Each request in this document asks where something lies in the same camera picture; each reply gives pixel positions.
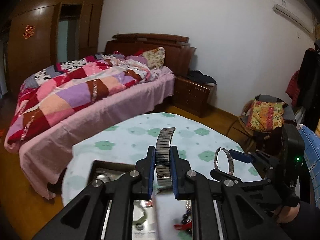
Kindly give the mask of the right hand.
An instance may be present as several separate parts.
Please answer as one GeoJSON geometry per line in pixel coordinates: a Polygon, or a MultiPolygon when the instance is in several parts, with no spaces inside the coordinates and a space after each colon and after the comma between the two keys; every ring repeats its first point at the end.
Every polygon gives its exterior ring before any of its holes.
{"type": "Polygon", "coordinates": [[[296,207],[284,206],[277,211],[277,222],[278,223],[289,223],[295,219],[300,210],[300,204],[296,207]]]}

